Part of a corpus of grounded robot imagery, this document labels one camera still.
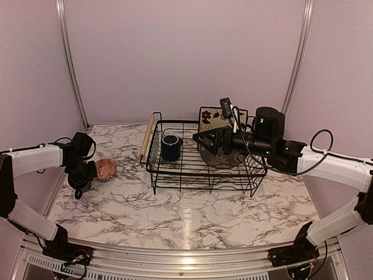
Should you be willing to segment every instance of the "patterned bowl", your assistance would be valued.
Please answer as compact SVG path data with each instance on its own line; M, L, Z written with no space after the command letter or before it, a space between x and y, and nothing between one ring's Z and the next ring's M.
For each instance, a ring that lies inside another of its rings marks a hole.
M117 164L112 159L100 159L95 164L97 169L96 180L99 182L110 181L117 171Z

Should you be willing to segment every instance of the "dish rack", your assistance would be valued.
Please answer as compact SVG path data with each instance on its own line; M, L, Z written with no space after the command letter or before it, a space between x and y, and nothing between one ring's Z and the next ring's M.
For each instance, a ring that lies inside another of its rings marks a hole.
M145 158L147 145L155 120L160 116L154 127L150 148ZM150 173L151 187L154 194L157 188L176 190L210 191L249 191L253 197L267 174L267 169L259 165L252 157L247 156L240 164L227 169L216 169L207 165L200 156L197 143L192 139L198 133L198 121L162 120L160 112L155 112L150 118L140 152L140 162L146 164ZM183 141L180 158L168 162L161 157L161 139L164 135L177 135Z

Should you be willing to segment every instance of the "dark blue mug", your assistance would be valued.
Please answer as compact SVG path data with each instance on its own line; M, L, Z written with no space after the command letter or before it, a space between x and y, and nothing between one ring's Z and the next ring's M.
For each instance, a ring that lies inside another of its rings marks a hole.
M176 135L166 135L161 141L161 156L168 162L174 162L180 158L182 139Z

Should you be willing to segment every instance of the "marble surface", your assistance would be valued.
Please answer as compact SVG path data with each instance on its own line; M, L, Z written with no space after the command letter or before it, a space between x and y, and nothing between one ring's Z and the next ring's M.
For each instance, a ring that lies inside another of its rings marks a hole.
M318 219L301 178L269 172L254 197L237 191L158 189L139 163L146 125L95 125L94 160L114 159L116 177L94 181L82 199L67 183L49 219L69 236L119 246L226 249L281 243Z

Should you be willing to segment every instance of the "dish rack handle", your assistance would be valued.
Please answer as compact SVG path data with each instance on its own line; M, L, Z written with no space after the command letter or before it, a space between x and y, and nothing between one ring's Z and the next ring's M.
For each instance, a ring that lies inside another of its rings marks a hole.
M146 133L145 133L145 136L144 136L144 140L142 141L142 147L141 147L141 151L140 151L140 157L141 158L145 157L147 144L149 143L150 134L152 134L152 128L153 128L153 124L154 124L155 119L156 119L156 116L153 114L150 117L149 123L147 124Z

